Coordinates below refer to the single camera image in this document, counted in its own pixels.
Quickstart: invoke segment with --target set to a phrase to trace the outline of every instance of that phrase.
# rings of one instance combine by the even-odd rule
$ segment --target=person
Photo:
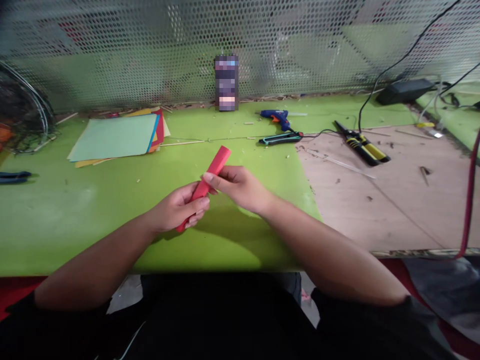
[[[152,241],[190,216],[186,227],[195,226],[209,210],[208,197],[189,203],[195,182],[75,256],[12,305],[0,322],[0,356],[455,359],[436,317],[370,253],[266,190],[241,166],[203,179],[211,194],[222,192],[259,215],[296,256],[316,286],[316,328],[274,276],[261,272],[158,275],[139,302],[106,314],[112,294]]]

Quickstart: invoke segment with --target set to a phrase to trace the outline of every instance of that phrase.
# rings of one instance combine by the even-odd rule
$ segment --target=black power adapter
[[[434,86],[435,84],[427,79],[396,82],[383,89],[376,97],[376,101],[382,105],[411,102],[421,97]]]

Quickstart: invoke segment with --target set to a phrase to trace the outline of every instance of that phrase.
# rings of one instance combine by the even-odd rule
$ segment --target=left hand
[[[208,195],[189,203],[198,184],[199,181],[195,181],[179,187],[143,214],[149,229],[156,234],[164,233],[176,228],[190,216],[185,228],[195,226],[210,207]]]

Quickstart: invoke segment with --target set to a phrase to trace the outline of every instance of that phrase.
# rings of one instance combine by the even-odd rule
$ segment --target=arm
[[[338,299],[383,306],[400,304],[409,295],[374,256],[270,193],[245,168],[225,166],[219,175],[205,173],[203,179],[267,221],[322,292]]]
[[[208,210],[208,197],[188,203],[198,181],[178,188],[150,211],[130,220],[81,252],[50,275],[35,290],[40,309],[79,311],[104,304],[160,233],[180,225],[191,215],[192,227]]]

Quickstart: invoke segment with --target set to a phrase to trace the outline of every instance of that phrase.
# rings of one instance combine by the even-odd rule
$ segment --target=perforated metal sheet
[[[17,0],[0,57],[55,110],[213,100],[214,58],[239,56],[239,94],[358,88],[398,60],[453,0]],[[480,62],[480,2],[463,0],[386,78]],[[468,79],[479,79],[479,71]]]

